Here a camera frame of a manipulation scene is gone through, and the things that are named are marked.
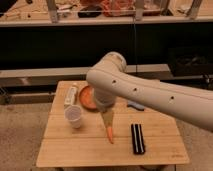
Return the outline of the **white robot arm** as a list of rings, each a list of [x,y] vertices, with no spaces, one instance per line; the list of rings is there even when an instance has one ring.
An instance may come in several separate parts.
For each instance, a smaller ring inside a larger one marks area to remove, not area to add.
[[[213,132],[213,91],[135,77],[125,68],[125,58],[109,52],[87,72],[102,109],[122,97]]]

